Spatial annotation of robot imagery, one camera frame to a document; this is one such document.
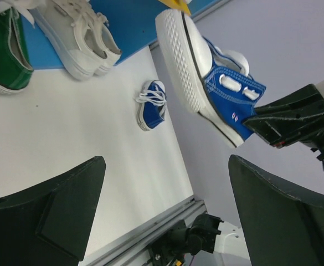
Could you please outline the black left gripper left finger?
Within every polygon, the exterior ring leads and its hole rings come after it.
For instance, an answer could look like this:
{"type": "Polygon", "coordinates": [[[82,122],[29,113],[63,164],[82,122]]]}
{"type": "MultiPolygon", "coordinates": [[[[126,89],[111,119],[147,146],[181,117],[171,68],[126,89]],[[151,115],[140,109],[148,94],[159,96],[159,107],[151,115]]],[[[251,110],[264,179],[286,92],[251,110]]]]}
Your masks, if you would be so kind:
{"type": "Polygon", "coordinates": [[[83,261],[106,171],[95,156],[59,176],[0,198],[0,265],[83,261]]]}

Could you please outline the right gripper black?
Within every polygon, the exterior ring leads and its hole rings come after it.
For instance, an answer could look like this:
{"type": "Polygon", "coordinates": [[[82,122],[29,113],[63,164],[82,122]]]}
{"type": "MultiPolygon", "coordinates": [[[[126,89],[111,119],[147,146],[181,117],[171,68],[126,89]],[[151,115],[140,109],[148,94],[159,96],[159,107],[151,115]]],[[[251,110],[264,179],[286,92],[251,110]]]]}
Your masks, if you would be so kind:
{"type": "Polygon", "coordinates": [[[318,151],[324,171],[324,98],[313,84],[257,107],[255,112],[242,121],[244,126],[273,147],[301,142],[312,152],[318,151]]]}

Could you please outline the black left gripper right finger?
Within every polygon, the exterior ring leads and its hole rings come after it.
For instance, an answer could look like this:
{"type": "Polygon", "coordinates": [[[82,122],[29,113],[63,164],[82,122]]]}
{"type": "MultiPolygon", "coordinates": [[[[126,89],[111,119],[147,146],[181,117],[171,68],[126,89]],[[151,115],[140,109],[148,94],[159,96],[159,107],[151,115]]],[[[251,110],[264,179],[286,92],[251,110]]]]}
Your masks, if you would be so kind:
{"type": "Polygon", "coordinates": [[[228,169],[252,265],[324,265],[324,195],[238,155],[228,169]]]}

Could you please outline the blue sneaker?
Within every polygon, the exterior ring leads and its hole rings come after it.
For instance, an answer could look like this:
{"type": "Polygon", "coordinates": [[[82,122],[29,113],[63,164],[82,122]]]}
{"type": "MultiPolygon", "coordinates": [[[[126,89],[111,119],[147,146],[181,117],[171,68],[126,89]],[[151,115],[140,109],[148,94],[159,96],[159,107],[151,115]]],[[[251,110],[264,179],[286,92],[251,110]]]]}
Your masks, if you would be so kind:
{"type": "Polygon", "coordinates": [[[137,124],[143,131],[153,130],[164,122],[167,97],[163,82],[147,81],[135,100],[139,104],[136,115],[137,124]]]}
{"type": "Polygon", "coordinates": [[[243,121],[256,114],[266,87],[250,74],[247,59],[203,37],[190,16],[166,9],[155,19],[157,39],[181,103],[211,122],[232,148],[253,132],[243,121]]]}

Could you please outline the green sneaker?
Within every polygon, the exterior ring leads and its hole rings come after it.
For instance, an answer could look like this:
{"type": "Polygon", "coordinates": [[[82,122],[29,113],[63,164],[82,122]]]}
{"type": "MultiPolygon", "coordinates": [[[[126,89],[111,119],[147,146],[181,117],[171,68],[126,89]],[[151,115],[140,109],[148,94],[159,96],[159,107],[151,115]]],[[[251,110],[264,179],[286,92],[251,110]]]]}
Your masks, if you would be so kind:
{"type": "Polygon", "coordinates": [[[11,6],[0,11],[0,94],[16,94],[29,84],[33,67],[29,62],[22,19],[11,6]]]}

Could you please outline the white sneaker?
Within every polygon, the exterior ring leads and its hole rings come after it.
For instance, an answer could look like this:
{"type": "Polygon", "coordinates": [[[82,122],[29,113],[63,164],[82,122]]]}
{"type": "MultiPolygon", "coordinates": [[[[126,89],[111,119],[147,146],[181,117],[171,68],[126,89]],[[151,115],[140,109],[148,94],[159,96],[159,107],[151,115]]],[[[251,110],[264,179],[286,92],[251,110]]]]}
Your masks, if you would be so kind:
{"type": "Polygon", "coordinates": [[[85,41],[94,54],[98,56],[100,66],[95,74],[105,75],[119,60],[122,51],[114,41],[108,26],[109,21],[105,15],[95,12],[89,1],[78,1],[81,14],[88,23],[85,41]]]}
{"type": "Polygon", "coordinates": [[[88,1],[43,1],[30,13],[73,78],[84,81],[110,70],[94,36],[95,12],[88,1]]]}

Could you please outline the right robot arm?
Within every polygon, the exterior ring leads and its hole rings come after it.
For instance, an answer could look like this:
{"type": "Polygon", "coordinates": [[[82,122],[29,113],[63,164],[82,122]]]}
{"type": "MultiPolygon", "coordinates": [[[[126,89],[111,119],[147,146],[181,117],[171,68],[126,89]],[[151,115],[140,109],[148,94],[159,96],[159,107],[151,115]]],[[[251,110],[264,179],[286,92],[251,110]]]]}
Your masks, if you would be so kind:
{"type": "MultiPolygon", "coordinates": [[[[324,168],[324,81],[257,109],[246,125],[266,142],[319,151],[324,168]]],[[[252,265],[324,265],[324,195],[273,175],[240,156],[229,174],[241,227],[203,213],[175,223],[149,247],[153,265],[181,265],[185,254],[232,254],[252,265]]]]}

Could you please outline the blue and yellow shoe shelf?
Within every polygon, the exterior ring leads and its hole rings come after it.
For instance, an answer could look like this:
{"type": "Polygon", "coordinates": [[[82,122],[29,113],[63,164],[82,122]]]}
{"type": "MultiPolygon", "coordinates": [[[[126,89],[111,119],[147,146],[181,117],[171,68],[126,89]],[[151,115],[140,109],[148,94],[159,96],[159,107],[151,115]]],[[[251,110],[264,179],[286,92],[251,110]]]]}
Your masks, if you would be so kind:
{"type": "Polygon", "coordinates": [[[35,70],[68,64],[64,49],[81,49],[101,63],[97,75],[157,39],[155,19],[168,9],[204,17],[225,1],[41,1],[23,18],[29,61],[35,70]]]}

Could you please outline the aluminium mounting rail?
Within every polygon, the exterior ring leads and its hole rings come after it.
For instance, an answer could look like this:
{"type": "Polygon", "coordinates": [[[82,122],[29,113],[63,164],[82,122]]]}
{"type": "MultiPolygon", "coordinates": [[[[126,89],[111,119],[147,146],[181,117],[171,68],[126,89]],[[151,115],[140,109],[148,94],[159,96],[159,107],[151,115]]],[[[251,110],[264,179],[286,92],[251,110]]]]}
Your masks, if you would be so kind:
{"type": "Polygon", "coordinates": [[[194,219],[206,213],[202,199],[190,196],[149,221],[122,235],[87,257],[80,265],[151,265],[147,246],[179,220],[190,226],[194,219]]]}

